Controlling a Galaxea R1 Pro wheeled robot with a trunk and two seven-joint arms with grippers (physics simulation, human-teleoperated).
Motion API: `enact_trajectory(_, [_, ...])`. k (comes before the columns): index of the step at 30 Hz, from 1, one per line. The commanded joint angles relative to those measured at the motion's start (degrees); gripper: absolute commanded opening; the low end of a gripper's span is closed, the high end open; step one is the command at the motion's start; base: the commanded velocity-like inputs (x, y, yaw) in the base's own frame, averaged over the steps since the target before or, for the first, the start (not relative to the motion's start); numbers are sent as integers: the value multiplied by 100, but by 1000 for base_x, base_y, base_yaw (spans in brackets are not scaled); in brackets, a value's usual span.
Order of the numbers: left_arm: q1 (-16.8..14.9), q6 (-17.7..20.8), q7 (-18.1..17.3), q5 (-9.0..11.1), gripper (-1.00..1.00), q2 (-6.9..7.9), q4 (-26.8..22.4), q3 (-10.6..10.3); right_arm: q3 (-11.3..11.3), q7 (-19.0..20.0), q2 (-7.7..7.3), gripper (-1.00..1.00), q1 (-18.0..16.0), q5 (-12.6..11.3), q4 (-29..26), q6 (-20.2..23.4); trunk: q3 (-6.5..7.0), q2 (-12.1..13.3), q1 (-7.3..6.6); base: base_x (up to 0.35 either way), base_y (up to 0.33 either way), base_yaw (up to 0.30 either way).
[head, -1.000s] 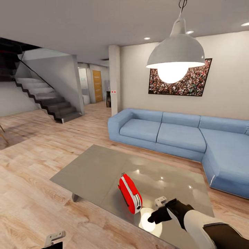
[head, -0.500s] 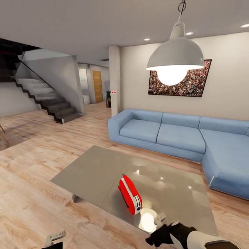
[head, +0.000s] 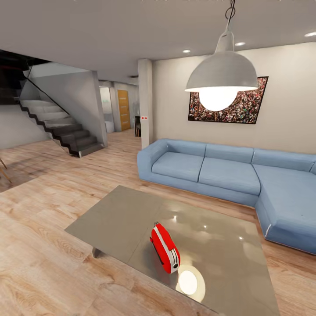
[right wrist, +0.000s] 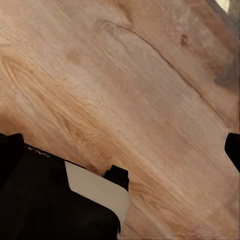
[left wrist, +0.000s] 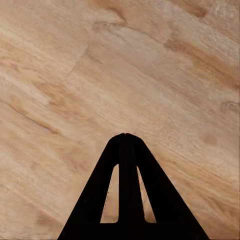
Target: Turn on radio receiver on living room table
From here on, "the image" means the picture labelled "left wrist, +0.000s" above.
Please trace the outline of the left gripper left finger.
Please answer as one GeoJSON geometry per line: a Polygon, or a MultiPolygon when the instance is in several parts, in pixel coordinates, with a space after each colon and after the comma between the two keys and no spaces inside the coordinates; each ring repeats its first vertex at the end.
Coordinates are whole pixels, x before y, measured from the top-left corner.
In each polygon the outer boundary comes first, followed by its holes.
{"type": "Polygon", "coordinates": [[[108,141],[57,240],[133,240],[125,133],[108,141]],[[117,164],[118,222],[100,223],[113,168],[117,164]]]}

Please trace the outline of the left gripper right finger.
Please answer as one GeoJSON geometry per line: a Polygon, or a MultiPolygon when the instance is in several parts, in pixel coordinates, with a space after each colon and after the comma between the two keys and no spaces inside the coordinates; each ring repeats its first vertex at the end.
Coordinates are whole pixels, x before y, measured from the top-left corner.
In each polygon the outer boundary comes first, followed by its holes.
{"type": "Polygon", "coordinates": [[[125,140],[133,240],[210,240],[144,141],[125,140]],[[156,223],[145,220],[137,167],[156,223]]]}

